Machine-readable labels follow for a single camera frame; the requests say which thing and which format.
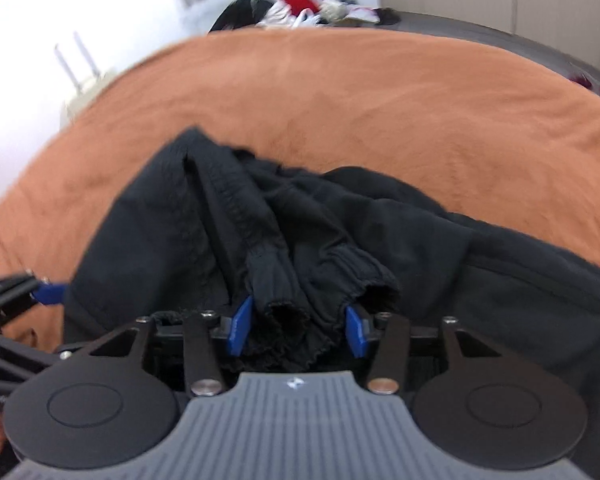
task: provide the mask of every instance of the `silver bolt head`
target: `silver bolt head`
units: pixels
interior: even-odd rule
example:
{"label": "silver bolt head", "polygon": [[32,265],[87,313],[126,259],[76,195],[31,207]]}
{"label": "silver bolt head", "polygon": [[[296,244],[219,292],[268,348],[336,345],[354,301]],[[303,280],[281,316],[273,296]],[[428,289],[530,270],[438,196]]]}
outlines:
{"label": "silver bolt head", "polygon": [[222,384],[215,379],[200,379],[191,385],[191,392],[199,397],[213,397],[222,392]]}
{"label": "silver bolt head", "polygon": [[386,377],[371,379],[366,387],[371,393],[376,395],[393,395],[400,389],[397,381]]}

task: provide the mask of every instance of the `bed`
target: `bed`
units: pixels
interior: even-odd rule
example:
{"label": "bed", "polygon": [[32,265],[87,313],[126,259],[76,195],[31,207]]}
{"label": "bed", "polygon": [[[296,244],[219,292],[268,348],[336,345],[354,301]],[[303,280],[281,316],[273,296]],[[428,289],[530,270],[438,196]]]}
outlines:
{"label": "bed", "polygon": [[[0,275],[71,278],[112,200],[192,124],[288,166],[357,165],[600,266],[600,98],[515,54],[384,30],[219,32],[121,75],[0,202]],[[7,328],[39,348],[61,307]]]}

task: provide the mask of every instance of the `black circular disc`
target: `black circular disc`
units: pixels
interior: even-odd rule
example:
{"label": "black circular disc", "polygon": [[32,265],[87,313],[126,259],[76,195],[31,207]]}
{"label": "black circular disc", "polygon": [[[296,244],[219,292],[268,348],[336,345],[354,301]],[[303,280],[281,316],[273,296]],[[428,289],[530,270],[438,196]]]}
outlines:
{"label": "black circular disc", "polygon": [[155,447],[177,418],[171,390],[117,358],[54,365],[17,388],[4,407],[14,450],[62,469],[126,462]]}
{"label": "black circular disc", "polygon": [[421,387],[413,417],[456,458],[523,470],[566,456],[584,432],[587,410],[576,392],[535,365],[475,358]]}

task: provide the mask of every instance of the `gray rubber pad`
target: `gray rubber pad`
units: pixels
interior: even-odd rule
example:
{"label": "gray rubber pad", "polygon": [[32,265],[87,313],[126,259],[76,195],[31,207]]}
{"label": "gray rubber pad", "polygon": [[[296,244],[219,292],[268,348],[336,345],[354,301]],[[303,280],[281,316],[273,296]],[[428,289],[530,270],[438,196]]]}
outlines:
{"label": "gray rubber pad", "polygon": [[128,463],[61,471],[23,462],[6,478],[587,480],[568,460],[524,472],[460,462],[420,433],[398,397],[361,389],[350,372],[242,374],[230,392],[192,400],[163,442]]}

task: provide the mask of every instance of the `black cloth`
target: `black cloth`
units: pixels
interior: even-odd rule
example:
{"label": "black cloth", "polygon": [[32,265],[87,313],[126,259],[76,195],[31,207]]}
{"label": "black cloth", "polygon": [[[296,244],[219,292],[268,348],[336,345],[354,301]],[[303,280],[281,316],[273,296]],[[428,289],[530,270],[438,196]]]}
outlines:
{"label": "black cloth", "polygon": [[218,16],[209,32],[234,30],[261,22],[273,0],[235,0]]}
{"label": "black cloth", "polygon": [[383,7],[381,9],[374,9],[376,14],[378,15],[379,22],[376,25],[395,25],[396,23],[400,23],[402,18],[400,14],[395,9],[391,7]]}
{"label": "black cloth", "polygon": [[115,201],[68,288],[66,336],[156,311],[231,315],[248,294],[234,370],[315,369],[353,302],[419,324],[459,317],[580,393],[590,421],[574,461],[600,478],[600,269],[573,253],[382,174],[283,168],[192,129]]}

